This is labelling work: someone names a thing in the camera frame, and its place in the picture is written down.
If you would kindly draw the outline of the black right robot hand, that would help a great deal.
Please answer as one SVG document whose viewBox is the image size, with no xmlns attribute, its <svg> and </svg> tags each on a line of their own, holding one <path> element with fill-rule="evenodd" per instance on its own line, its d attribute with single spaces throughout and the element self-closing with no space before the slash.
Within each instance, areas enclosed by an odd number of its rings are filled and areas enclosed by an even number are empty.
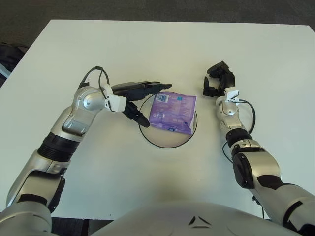
<svg viewBox="0 0 315 236">
<path fill-rule="evenodd" d="M 212 67 L 210 67 L 206 72 L 210 78 L 216 78 L 219 80 L 218 88 L 211 87 L 209 85 L 209 79 L 204 78 L 203 84 L 203 95 L 209 97 L 220 97 L 224 96 L 224 90 L 226 88 L 235 86 L 235 76 L 229 70 L 229 66 L 221 61 Z"/>
</svg>

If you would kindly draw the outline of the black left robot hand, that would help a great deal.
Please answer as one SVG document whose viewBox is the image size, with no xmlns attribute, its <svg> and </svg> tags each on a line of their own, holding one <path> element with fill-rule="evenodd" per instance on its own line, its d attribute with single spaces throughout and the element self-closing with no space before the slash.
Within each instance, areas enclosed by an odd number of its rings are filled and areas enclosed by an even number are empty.
<svg viewBox="0 0 315 236">
<path fill-rule="evenodd" d="M 150 126 L 148 119 L 137 109 L 133 101 L 144 99 L 148 95 L 155 95 L 162 90 L 172 87 L 172 84 L 163 84 L 161 82 L 128 82 L 112 86 L 115 95 L 126 98 L 126 105 L 123 114 L 130 120 L 135 121 L 145 128 Z"/>
</svg>

